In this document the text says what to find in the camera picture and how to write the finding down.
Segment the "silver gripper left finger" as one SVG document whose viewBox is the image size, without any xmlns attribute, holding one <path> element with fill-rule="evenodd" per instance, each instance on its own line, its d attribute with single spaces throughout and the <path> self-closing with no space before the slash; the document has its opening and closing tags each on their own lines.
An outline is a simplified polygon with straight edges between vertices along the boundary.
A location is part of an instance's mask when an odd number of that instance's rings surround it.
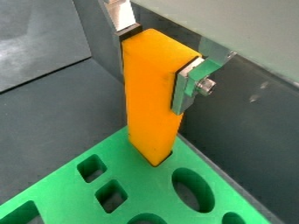
<svg viewBox="0 0 299 224">
<path fill-rule="evenodd" d="M 119 41 L 143 31 L 143 26 L 136 22 L 130 0 L 103 0 L 103 4 Z"/>
</svg>

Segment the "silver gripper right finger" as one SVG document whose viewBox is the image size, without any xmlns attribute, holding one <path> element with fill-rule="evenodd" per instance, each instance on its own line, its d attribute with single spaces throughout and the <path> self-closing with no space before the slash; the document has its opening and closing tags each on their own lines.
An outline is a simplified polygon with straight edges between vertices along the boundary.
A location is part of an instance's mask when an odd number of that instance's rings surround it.
<svg viewBox="0 0 299 224">
<path fill-rule="evenodd" d="M 200 56 L 196 56 L 176 72 L 172 91 L 172 112 L 179 116 L 192 105 L 196 94 L 209 96 L 217 86 L 210 78 L 237 55 L 211 39 L 202 37 L 199 44 Z"/>
</svg>

